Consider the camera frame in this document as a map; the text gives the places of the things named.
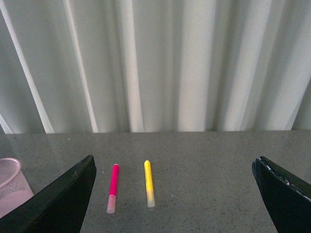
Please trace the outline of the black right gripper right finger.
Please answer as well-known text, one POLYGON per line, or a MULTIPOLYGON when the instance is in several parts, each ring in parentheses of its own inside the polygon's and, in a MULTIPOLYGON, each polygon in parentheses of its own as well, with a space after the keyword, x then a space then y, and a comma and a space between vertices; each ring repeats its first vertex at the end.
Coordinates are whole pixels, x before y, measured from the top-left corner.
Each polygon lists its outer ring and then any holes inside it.
POLYGON ((311 231, 311 185, 261 156, 252 172, 262 200, 279 233, 311 231))

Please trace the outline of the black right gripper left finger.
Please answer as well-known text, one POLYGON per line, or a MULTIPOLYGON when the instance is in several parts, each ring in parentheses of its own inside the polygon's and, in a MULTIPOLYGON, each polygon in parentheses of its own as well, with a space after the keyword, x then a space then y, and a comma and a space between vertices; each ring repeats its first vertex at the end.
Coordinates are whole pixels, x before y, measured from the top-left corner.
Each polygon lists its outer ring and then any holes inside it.
POLYGON ((2 233, 78 233, 96 178, 92 155, 0 220, 2 233))

